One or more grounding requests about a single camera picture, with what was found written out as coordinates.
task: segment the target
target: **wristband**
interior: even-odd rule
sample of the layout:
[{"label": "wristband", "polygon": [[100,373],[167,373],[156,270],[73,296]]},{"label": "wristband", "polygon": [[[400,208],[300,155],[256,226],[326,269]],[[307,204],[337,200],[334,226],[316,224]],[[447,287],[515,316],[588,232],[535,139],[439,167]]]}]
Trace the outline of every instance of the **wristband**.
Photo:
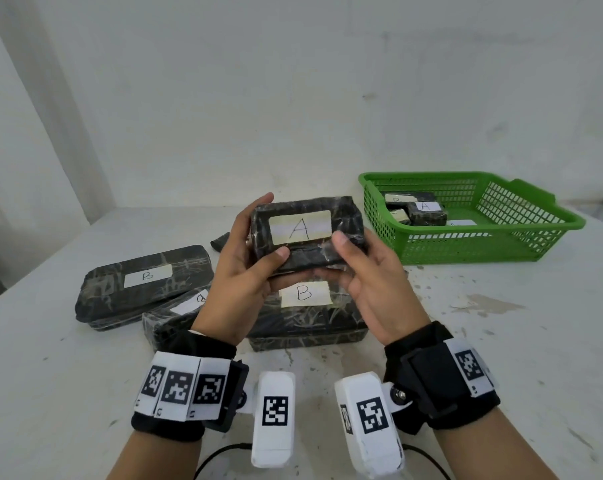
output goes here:
[{"label": "wristband", "polygon": [[[413,400],[433,429],[459,428],[500,404],[495,380],[481,356],[467,341],[454,338],[440,322],[417,330],[385,350],[388,360],[384,380],[394,382]],[[411,426],[414,429],[418,422],[408,411],[395,413],[395,424],[402,430]]]},{"label": "wristband", "polygon": [[[248,367],[231,359],[236,347],[201,334],[181,331],[167,347],[153,357],[151,368],[135,402],[131,426],[169,440],[196,442],[204,435],[202,420],[230,428],[234,415],[228,415],[228,404],[235,406],[241,396]],[[228,384],[229,376],[241,384]]]}]

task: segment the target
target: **green plastic basket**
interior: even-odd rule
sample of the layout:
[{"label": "green plastic basket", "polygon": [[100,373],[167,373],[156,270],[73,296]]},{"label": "green plastic basket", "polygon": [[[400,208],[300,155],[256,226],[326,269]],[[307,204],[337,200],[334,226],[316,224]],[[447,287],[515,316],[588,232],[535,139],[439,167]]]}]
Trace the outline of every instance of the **green plastic basket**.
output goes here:
[{"label": "green plastic basket", "polygon": [[[537,261],[585,220],[534,185],[485,172],[362,173],[363,208],[377,234],[403,264]],[[429,191],[448,220],[477,225],[406,226],[386,208],[381,192]]]}]

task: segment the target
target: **fingernail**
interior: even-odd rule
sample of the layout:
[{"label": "fingernail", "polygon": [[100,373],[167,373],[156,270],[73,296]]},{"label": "fingernail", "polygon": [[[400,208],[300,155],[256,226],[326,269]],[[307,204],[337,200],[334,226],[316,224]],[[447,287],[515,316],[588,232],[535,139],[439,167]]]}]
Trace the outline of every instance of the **fingernail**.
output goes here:
[{"label": "fingernail", "polygon": [[344,244],[347,240],[348,240],[348,238],[340,230],[336,230],[333,233],[333,242],[335,244],[337,244],[338,246],[340,246],[341,244]]},{"label": "fingernail", "polygon": [[291,253],[291,250],[288,249],[286,246],[282,246],[281,248],[277,248],[275,250],[275,253],[279,254],[282,258],[286,259],[286,258],[288,258],[288,255]]}]

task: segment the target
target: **white table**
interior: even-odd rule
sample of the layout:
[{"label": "white table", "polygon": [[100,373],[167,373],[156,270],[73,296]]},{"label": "white table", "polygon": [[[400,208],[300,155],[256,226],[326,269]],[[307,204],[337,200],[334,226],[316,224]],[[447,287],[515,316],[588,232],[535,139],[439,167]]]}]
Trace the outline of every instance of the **white table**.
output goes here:
[{"label": "white table", "polygon": [[[96,266],[208,243],[238,209],[117,209],[0,298],[0,479],[102,479],[131,432],[130,416],[151,347],[141,324],[96,332],[74,319],[84,274]],[[538,263],[408,267],[428,313],[466,335],[500,382],[503,409],[560,478],[603,479],[603,224],[588,219]],[[355,478],[333,384],[383,374],[381,346],[359,344],[252,353],[260,370],[297,376],[295,454],[284,470],[258,470],[227,452],[202,478]],[[202,458],[250,441],[252,418],[208,432]],[[443,461],[432,432],[416,444]],[[408,455],[397,478],[438,479]]]}]

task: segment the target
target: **right hand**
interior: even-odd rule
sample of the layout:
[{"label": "right hand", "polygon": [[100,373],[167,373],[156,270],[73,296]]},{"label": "right hand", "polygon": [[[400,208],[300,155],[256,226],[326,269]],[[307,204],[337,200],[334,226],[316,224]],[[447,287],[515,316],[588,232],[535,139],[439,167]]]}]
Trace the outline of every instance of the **right hand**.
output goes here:
[{"label": "right hand", "polygon": [[368,229],[364,237],[368,256],[341,231],[332,235],[335,249],[354,276],[329,268],[315,269],[314,274],[347,290],[370,332],[386,346],[428,325],[430,319],[394,251]]}]

